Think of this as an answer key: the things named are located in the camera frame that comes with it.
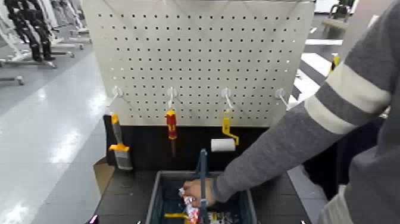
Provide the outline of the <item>person's hand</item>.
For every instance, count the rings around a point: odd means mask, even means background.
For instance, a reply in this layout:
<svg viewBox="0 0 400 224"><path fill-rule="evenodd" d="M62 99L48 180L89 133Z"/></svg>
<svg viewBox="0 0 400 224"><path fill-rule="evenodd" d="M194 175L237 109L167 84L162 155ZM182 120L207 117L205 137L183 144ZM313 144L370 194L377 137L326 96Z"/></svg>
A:
<svg viewBox="0 0 400 224"><path fill-rule="evenodd" d="M205 198L207 200L207 206L213 206L217 200L215 199L215 195L213 193L213 181L214 179L207 178L205 180ZM185 197L193 198L191 205L193 207L200 207L201 206L201 180L193 180L193 181L186 181L183 185L183 189L185 193L183 194Z"/></svg>

